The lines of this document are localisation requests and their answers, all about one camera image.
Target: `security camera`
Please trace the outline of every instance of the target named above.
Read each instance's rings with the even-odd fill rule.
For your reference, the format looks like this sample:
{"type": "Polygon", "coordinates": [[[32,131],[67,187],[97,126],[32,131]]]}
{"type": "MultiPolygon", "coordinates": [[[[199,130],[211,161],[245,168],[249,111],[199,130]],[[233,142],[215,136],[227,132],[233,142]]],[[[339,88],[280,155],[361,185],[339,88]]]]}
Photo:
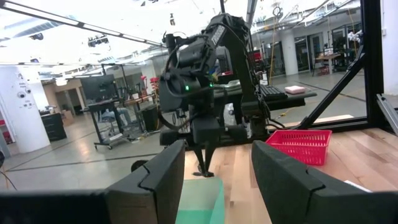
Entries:
{"type": "Polygon", "coordinates": [[[25,98],[25,96],[26,96],[26,95],[25,95],[24,92],[19,92],[19,93],[18,93],[18,97],[19,97],[19,98],[25,98]]]}

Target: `red basket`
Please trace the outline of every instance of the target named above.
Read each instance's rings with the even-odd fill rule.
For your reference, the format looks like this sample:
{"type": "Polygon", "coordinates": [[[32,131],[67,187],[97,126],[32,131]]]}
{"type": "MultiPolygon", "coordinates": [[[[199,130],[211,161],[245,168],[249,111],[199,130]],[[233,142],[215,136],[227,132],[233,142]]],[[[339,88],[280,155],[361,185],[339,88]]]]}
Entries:
{"type": "Polygon", "coordinates": [[[266,143],[305,164],[323,165],[330,136],[329,130],[278,130],[266,143]]]}

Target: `mint green bin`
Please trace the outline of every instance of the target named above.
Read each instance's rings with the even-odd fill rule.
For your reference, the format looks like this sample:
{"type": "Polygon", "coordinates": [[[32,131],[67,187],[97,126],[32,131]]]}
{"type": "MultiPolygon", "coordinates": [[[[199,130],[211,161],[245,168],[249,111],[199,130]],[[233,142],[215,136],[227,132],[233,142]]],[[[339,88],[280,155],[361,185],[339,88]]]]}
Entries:
{"type": "Polygon", "coordinates": [[[223,182],[217,177],[184,180],[175,223],[223,224],[223,182]]]}

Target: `black cabinet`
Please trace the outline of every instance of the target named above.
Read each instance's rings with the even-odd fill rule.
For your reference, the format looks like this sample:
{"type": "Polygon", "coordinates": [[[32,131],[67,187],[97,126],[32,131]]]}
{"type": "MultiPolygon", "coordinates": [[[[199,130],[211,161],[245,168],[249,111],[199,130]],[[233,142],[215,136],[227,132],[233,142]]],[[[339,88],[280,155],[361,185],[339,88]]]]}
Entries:
{"type": "Polygon", "coordinates": [[[42,121],[50,141],[67,138],[60,113],[43,115],[42,121]]]}

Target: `concrete floor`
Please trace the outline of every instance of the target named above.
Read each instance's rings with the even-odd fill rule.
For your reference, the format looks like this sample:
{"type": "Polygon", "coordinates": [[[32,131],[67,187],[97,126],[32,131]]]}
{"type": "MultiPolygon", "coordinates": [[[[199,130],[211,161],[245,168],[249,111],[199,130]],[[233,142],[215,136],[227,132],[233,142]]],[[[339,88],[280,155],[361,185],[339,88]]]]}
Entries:
{"type": "MultiPolygon", "coordinates": [[[[279,119],[280,122],[301,121],[342,77],[342,73],[315,77],[301,73],[272,79],[272,84],[280,88],[300,85],[318,94],[307,98],[306,106],[289,111],[273,111],[272,117],[276,118],[288,111],[286,116],[279,119]]],[[[361,74],[352,80],[321,118],[344,114],[354,117],[366,115],[364,77],[361,74]]],[[[6,173],[19,190],[105,188],[126,176],[134,161],[151,159],[163,149],[159,146],[159,134],[155,134],[137,143],[120,142],[112,151],[106,147],[99,147],[95,151],[93,142],[98,141],[98,138],[88,115],[76,117],[75,122],[65,130],[67,139],[5,161],[6,173]]],[[[0,190],[6,189],[5,178],[0,176],[0,190]]]]}

